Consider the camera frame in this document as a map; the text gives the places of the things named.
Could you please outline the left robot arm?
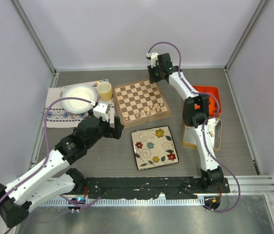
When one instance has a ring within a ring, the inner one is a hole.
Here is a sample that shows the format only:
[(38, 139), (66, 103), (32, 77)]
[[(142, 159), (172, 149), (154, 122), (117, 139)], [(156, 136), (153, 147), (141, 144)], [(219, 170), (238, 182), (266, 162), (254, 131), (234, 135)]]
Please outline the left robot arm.
[(114, 117), (113, 127), (101, 117), (85, 117), (35, 167), (7, 185), (0, 183), (0, 216), (6, 226), (17, 226), (34, 208), (53, 196), (82, 193), (86, 180), (70, 166), (102, 137), (119, 139), (123, 128), (119, 117)]

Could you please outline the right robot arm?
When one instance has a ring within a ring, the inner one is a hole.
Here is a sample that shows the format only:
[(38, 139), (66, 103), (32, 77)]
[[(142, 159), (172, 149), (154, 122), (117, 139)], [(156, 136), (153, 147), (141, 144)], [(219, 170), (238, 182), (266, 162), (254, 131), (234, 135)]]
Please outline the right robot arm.
[(209, 95), (199, 93), (185, 78), (178, 66), (174, 66), (168, 53), (147, 53), (147, 67), (152, 83), (166, 80), (184, 100), (183, 122), (192, 132), (201, 161), (201, 188), (213, 192), (223, 183), (224, 175), (210, 139), (208, 130)]

